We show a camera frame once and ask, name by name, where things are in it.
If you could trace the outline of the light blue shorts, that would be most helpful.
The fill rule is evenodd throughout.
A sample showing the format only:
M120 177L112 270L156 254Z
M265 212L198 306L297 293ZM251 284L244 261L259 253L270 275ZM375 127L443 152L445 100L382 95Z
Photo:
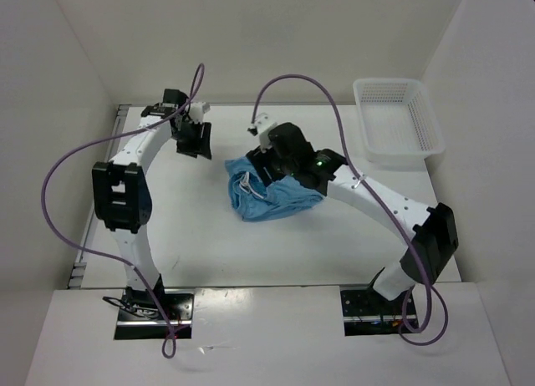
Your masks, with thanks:
M283 219L313 209L324 200L319 192L303 187L291 176L264 185L245 156L226 160L225 169L231 207L245 222Z

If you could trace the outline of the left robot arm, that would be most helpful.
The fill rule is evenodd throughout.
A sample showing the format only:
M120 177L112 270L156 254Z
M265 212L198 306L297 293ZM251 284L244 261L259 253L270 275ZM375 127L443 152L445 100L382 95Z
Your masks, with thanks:
M140 113L137 133L107 162L92 168L94 212L110 231L125 260L126 288L121 309L155 319L164 314L167 299L163 281L154 263L147 223L153 203L146 172L169 140L178 153L193 158L211 158L211 123L204 120L207 102L187 101L178 89L164 91L160 103Z

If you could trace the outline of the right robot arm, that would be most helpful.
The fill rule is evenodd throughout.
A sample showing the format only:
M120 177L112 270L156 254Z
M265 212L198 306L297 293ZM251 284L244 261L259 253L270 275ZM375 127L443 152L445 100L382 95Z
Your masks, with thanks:
M434 284L459 246L453 210L414 201L364 175L333 150L315 150L301 129L264 118L249 128L258 146L247 158L264 185L294 179L301 187L341 201L409 243L399 261L382 269L366 294L368 307L385 313L416 284Z

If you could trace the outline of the white plastic basket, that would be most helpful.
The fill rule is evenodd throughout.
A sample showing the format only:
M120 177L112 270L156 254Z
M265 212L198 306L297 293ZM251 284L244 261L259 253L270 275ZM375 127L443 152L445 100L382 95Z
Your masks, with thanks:
M387 167L412 166L445 151L441 129L422 82L357 79L353 91L369 161Z

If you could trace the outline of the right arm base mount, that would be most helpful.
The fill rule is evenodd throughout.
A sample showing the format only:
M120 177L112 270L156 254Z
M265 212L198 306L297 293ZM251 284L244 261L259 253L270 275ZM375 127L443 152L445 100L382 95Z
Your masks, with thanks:
M402 292L395 300L389 301L367 286L341 287L344 335L390 335L399 330L408 333L402 320L405 294Z

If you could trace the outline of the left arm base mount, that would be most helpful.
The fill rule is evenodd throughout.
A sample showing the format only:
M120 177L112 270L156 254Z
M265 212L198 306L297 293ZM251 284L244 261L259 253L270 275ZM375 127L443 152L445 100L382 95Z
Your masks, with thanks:
M175 329L175 339L189 339L192 331L195 293L193 289L165 290L161 305ZM109 304L118 308L114 340L163 340L168 327L154 303L126 301L126 292L121 299L108 297Z

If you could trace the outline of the aluminium table edge rail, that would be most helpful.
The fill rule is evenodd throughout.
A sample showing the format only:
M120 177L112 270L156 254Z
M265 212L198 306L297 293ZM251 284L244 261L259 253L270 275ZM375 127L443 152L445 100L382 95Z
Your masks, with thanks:
M92 190L92 205L89 210L88 220L84 228L84 233L82 235L79 245L81 249L78 249L77 256L74 260L74 264L70 273L68 289L79 290L82 288L84 274L87 267L87 256L90 256L90 253L87 252L87 249L92 249L90 245L90 238L94 233L94 226L99 222L99 216L97 211L102 208L106 209L106 206L110 204L110 197L113 193L112 185L110 180L106 179L106 171L108 168L107 161L110 159L112 152L115 150L115 143L117 139L108 140L106 142L106 151L104 153L104 158L97 161L91 169L91 190Z

